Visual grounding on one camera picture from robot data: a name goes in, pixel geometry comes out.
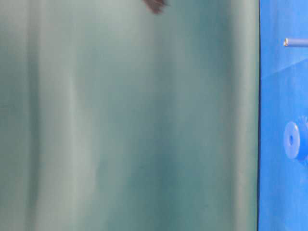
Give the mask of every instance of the dark object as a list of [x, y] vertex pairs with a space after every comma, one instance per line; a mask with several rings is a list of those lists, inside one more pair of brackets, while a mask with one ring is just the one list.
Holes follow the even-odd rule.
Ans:
[[155, 14], [159, 14], [162, 12], [162, 8], [166, 6], [165, 0], [143, 0], [148, 7], [151, 9], [151, 11]]

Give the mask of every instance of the blue knob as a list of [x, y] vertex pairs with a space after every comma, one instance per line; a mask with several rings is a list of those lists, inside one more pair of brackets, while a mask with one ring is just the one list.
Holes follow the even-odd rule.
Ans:
[[307, 118], [301, 117], [296, 123], [289, 122], [284, 129], [284, 150], [288, 158], [305, 160], [308, 155]]

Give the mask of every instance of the metal rod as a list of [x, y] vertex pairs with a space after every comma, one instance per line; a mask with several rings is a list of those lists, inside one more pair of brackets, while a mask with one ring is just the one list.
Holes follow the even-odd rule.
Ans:
[[308, 47], [307, 38], [286, 38], [283, 42], [285, 47]]

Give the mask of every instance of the blue surface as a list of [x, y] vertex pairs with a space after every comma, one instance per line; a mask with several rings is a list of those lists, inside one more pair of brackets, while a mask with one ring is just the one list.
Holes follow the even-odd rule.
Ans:
[[285, 38], [308, 38], [308, 1], [261, 0], [259, 230], [308, 229], [308, 167], [288, 159], [283, 132], [308, 116], [308, 49]]

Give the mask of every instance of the green curtain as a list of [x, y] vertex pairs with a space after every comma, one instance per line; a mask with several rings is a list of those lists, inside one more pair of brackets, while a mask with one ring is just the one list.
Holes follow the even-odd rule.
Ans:
[[257, 0], [1, 1], [0, 230], [257, 229]]

